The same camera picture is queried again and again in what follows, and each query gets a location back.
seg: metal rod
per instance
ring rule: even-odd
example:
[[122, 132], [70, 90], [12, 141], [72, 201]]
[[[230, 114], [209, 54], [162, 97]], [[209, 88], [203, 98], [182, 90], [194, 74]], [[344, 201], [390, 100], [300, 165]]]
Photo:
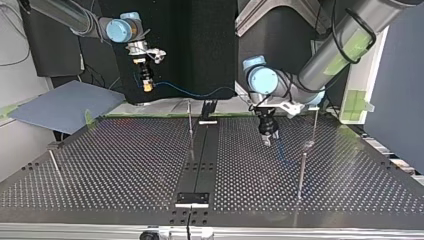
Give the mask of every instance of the metal rod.
[[303, 179], [305, 177], [305, 167], [306, 167], [306, 158], [308, 154], [303, 153], [302, 162], [300, 163], [300, 177], [299, 177], [299, 192], [297, 193], [297, 198], [302, 199], [302, 188], [303, 188]]
[[83, 9], [71, 0], [31, 0], [31, 8], [53, 18], [77, 32], [90, 28], [90, 21]]
[[53, 150], [49, 150], [49, 154], [50, 154], [50, 158], [53, 161], [54, 168], [56, 169], [56, 171], [60, 171], [59, 166], [57, 165], [56, 158], [54, 156]]
[[315, 120], [314, 120], [314, 131], [312, 133], [312, 141], [315, 143], [315, 136], [316, 136], [316, 130], [317, 130], [317, 123], [318, 123], [318, 110], [315, 111]]
[[188, 100], [187, 102], [187, 112], [188, 112], [188, 123], [189, 123], [189, 131], [190, 131], [190, 136], [191, 138], [193, 138], [193, 120], [191, 117], [191, 102], [190, 100]]

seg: metal pin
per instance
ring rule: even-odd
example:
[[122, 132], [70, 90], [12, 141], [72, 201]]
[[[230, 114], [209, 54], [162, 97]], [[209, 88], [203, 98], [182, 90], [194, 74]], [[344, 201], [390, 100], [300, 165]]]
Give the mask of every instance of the metal pin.
[[187, 113], [188, 113], [188, 123], [189, 123], [189, 132], [190, 132], [190, 137], [193, 138], [193, 121], [191, 118], [191, 102], [190, 100], [188, 100], [187, 103]]
[[56, 169], [56, 171], [60, 171], [59, 166], [57, 165], [56, 158], [54, 156], [53, 150], [49, 149], [49, 153], [50, 153], [50, 158], [53, 161], [54, 168]]
[[317, 130], [318, 112], [319, 112], [319, 108], [317, 110], [315, 110], [314, 132], [312, 134], [312, 141], [313, 142], [315, 142], [315, 132]]
[[299, 198], [299, 200], [302, 199], [303, 179], [305, 177], [305, 167], [306, 167], [307, 156], [308, 156], [307, 153], [303, 153], [302, 162], [300, 163], [299, 192], [297, 193], [297, 197]]

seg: perforated metal plate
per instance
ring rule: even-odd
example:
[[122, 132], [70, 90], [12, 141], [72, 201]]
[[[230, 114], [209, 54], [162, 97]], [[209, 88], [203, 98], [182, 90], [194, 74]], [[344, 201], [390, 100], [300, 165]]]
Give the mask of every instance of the perforated metal plate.
[[424, 229], [423, 187], [332, 118], [319, 118], [299, 201], [313, 117], [278, 121], [272, 147], [256, 117], [220, 118], [190, 152], [187, 119], [104, 120], [56, 152], [60, 173], [46, 155], [2, 182], [0, 222], [185, 225], [174, 200], [195, 189], [211, 201], [192, 225]]
[[[305, 216], [296, 219], [299, 226], [322, 226], [313, 220], [316, 216], [326, 224], [331, 219], [328, 227], [348, 227], [346, 222], [351, 222], [350, 227], [390, 228], [404, 218], [424, 221], [422, 187], [349, 128], [326, 117], [319, 118], [315, 144], [306, 151], [299, 201], [300, 162], [305, 144], [313, 140], [313, 121], [313, 116], [279, 118], [281, 140], [266, 147], [257, 133], [257, 119], [220, 119], [216, 218], [209, 223], [289, 227], [299, 214]], [[372, 216], [393, 221], [370, 224]]]
[[187, 119], [101, 121], [55, 153], [60, 172], [51, 160], [27, 166], [26, 176], [2, 193], [0, 206], [166, 213], [174, 206], [190, 150], [188, 124]]

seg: black cable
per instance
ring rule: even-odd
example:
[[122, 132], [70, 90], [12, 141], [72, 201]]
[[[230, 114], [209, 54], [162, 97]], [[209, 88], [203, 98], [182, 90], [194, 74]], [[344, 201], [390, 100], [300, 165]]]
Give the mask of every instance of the black cable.
[[[336, 35], [336, 7], [337, 7], [337, 0], [334, 0], [333, 3], [333, 12], [331, 14], [331, 35], [333, 37], [334, 43], [337, 46], [337, 49], [339, 50], [342, 57], [351, 64], [358, 64], [361, 61], [361, 58], [357, 59], [356, 61], [351, 59], [346, 52], [343, 50], [343, 47], [341, 46], [340, 42], [337, 39]], [[372, 41], [368, 45], [367, 49], [370, 49], [377, 41], [377, 36], [374, 33], [374, 31], [371, 29], [371, 27], [355, 12], [353, 12], [351, 9], [347, 8], [346, 12], [371, 36]]]
[[266, 97], [264, 99], [262, 99], [262, 101], [260, 101], [258, 104], [256, 104], [256, 106], [250, 105], [249, 106], [249, 112], [255, 110], [255, 108], [257, 108], [257, 107], [260, 107], [270, 97], [271, 97], [271, 94], [268, 94], [268, 95], [266, 95]]
[[[94, 79], [96, 80], [96, 82], [99, 83], [100, 86], [106, 88], [106, 80], [103, 78], [103, 75], [97, 72], [92, 66], [88, 65], [87, 63], [85, 64], [85, 66], [86, 66], [86, 69], [90, 72], [91, 76], [92, 77], [94, 76]], [[100, 77], [100, 79], [102, 80], [102, 83], [99, 81], [99, 79], [97, 79], [95, 74]]]
[[31, 49], [28, 47], [27, 54], [26, 54], [26, 56], [24, 58], [22, 58], [19, 61], [12, 62], [12, 63], [0, 64], [0, 67], [8, 67], [8, 66], [13, 66], [13, 65], [17, 65], [17, 64], [23, 63], [23, 62], [25, 62], [29, 58], [30, 55], [31, 55]]
[[330, 103], [331, 108], [332, 108], [332, 109], [334, 110], [334, 112], [336, 113], [337, 118], [340, 120], [340, 112], [338, 112], [338, 111], [336, 110], [336, 108], [335, 108], [335, 106], [334, 106], [333, 102], [331, 101], [330, 96], [328, 95], [328, 93], [327, 93], [327, 94], [325, 94], [325, 96], [326, 96], [326, 98], [327, 98], [328, 102]]
[[317, 29], [318, 29], [318, 22], [319, 22], [319, 17], [321, 16], [321, 10], [322, 10], [322, 4], [319, 4], [319, 9], [318, 9], [318, 14], [317, 14], [317, 19], [315, 20], [315, 27], [314, 27], [314, 29], [315, 29], [315, 34], [316, 34], [316, 36], [315, 36], [315, 38], [314, 38], [314, 54], [316, 54], [317, 52], [318, 52], [318, 48], [317, 48], [317, 38], [318, 38], [318, 35], [319, 34], [317, 34], [318, 33], [318, 31], [317, 31]]

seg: vertical post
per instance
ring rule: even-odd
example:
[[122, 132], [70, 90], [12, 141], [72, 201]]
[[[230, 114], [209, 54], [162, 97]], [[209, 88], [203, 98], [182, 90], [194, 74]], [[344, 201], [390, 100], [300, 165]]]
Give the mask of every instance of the vertical post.
[[50, 154], [50, 158], [51, 158], [51, 159], [52, 159], [52, 161], [53, 161], [54, 169], [55, 169], [56, 171], [60, 171], [59, 166], [57, 165], [56, 158], [55, 158], [55, 156], [54, 156], [53, 150], [49, 149], [49, 154]]
[[302, 154], [302, 161], [300, 163], [300, 177], [299, 177], [299, 192], [297, 193], [297, 197], [299, 200], [302, 199], [302, 189], [303, 189], [303, 179], [305, 178], [305, 167], [306, 167], [306, 158], [308, 154]]

